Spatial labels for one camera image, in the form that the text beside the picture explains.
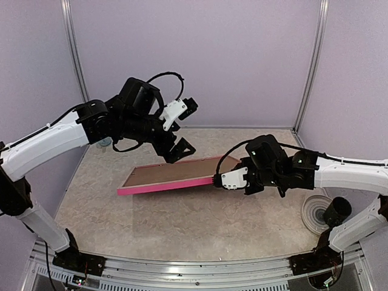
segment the pink tray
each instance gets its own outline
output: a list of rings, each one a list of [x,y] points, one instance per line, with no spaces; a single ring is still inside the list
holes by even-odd
[[[134,167],[117,189],[118,195],[133,195],[194,186],[211,185],[216,166],[221,157],[193,159],[174,164],[156,164]],[[220,172],[234,168],[239,160],[228,156]]]

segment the lavender wall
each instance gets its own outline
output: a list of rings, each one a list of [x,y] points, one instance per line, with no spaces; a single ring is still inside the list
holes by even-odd
[[[366,159],[388,157],[388,2],[331,0],[322,54],[300,131],[309,148]],[[333,189],[355,213],[375,193]],[[361,241],[376,290],[388,286],[388,229]]]
[[[81,102],[60,1],[1,1],[0,140],[11,142]],[[68,152],[27,175],[37,198],[54,214],[84,149]],[[0,218],[1,290],[16,290],[35,236],[18,220]]]
[[[320,1],[72,1],[90,95],[128,76],[174,70],[199,104],[186,125],[291,127],[312,55]],[[155,81],[165,99],[179,81]]]

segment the white arm segment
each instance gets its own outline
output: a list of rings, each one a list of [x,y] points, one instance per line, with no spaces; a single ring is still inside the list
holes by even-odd
[[[165,120],[163,124],[164,131],[168,131],[174,121],[186,110],[186,104],[180,99],[168,103],[159,117],[160,120]]]
[[[367,166],[346,164],[318,158],[316,164],[319,170],[315,172],[315,187],[340,187],[377,192],[388,196],[388,160],[352,161],[385,164],[385,166]],[[334,227],[329,236],[329,247],[336,252],[342,252],[346,247],[370,235],[376,230],[388,226],[387,218],[377,213],[381,201],[376,198],[368,208],[348,220],[344,224]]]
[[[54,126],[2,152],[1,167],[9,178],[15,182],[44,162],[68,150],[87,145],[89,141],[82,125],[76,123],[77,119],[78,114],[70,112]],[[16,218],[46,241],[54,251],[61,252],[69,247],[70,240],[65,229],[59,227],[36,201],[33,201],[33,208],[28,208]]]
[[[345,159],[346,161],[385,164],[386,166],[366,166],[346,164],[318,158],[319,170],[315,172],[314,186],[317,188],[338,187],[377,192],[388,196],[388,160],[368,161]]]
[[[47,242],[55,252],[69,247],[70,240],[65,229],[59,227],[38,202],[33,201],[33,208],[28,208],[16,218]]]
[[[17,181],[37,166],[89,143],[78,113],[70,112],[54,126],[1,153],[1,167],[12,181]]]
[[[221,175],[222,185],[227,190],[236,190],[244,188],[248,185],[248,182],[244,180],[244,175],[248,173],[248,168],[240,168]]]
[[[348,220],[334,227],[329,236],[329,247],[336,252],[342,252],[348,246],[365,238],[376,230],[388,226],[387,218],[378,214],[380,199],[376,198],[370,206]]]

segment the beige marble floor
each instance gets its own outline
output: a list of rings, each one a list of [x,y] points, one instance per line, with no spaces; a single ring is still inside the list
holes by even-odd
[[[295,144],[288,130],[182,129],[197,149],[189,158],[224,154],[242,140],[271,133]],[[121,148],[132,143],[122,142]],[[244,148],[234,157],[246,156]],[[310,250],[318,237],[303,225],[307,193],[274,188],[256,195],[211,186],[134,196],[116,188],[133,166],[163,162],[150,145],[132,153],[91,146],[56,216],[83,251],[126,258],[219,261],[263,258]]]

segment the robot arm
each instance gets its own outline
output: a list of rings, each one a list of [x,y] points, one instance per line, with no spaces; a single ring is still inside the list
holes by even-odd
[[[232,171],[217,173],[213,177],[216,187],[244,189],[246,195],[263,191],[266,186],[277,187],[281,197],[287,189],[325,187],[380,194],[361,213],[324,232],[313,256],[307,259],[305,255],[292,257],[294,275],[330,266],[327,260],[337,259],[348,246],[388,226],[388,159],[344,159],[304,149],[288,157],[281,148],[286,145],[278,143],[272,135],[259,136],[246,143],[249,157],[242,158]]]
[[[159,109],[150,114],[155,101]],[[30,199],[31,188],[25,175],[68,150],[108,136],[113,145],[124,138],[135,140],[138,145],[149,142],[157,155],[174,163],[195,152],[184,138],[175,144],[173,132],[179,130],[175,120],[183,120],[197,107],[192,98],[174,100],[164,106],[158,88],[129,78],[120,93],[107,102],[93,100],[77,105],[31,135],[0,144],[0,210],[21,220],[46,241],[57,254],[54,260],[57,266],[82,273],[85,266],[91,266],[89,273],[101,275],[105,259],[78,251],[71,232],[58,227],[39,203]]]

